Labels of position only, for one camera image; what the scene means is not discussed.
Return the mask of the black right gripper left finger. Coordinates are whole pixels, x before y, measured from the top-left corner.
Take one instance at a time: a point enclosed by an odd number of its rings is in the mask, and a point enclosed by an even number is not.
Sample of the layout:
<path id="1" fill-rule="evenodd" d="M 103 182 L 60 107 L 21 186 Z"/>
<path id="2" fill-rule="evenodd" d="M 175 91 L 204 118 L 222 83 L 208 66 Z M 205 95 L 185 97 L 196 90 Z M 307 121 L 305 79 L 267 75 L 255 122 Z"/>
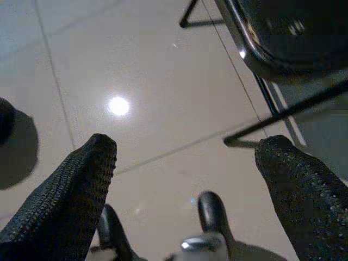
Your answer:
<path id="1" fill-rule="evenodd" d="M 93 134 L 71 152 L 1 230 L 1 260 L 84 260 L 116 153 L 116 142 L 105 134 Z"/>

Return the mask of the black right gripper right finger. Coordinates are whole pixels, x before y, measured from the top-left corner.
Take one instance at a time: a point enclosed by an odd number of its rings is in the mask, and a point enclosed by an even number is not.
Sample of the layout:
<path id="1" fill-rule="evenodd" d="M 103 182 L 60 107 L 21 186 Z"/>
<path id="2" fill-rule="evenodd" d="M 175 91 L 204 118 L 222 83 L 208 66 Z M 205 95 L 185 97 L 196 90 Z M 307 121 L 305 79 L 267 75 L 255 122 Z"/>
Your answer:
<path id="1" fill-rule="evenodd" d="M 347 186 L 282 135 L 261 140 L 254 156 L 299 260 L 347 260 Z"/>

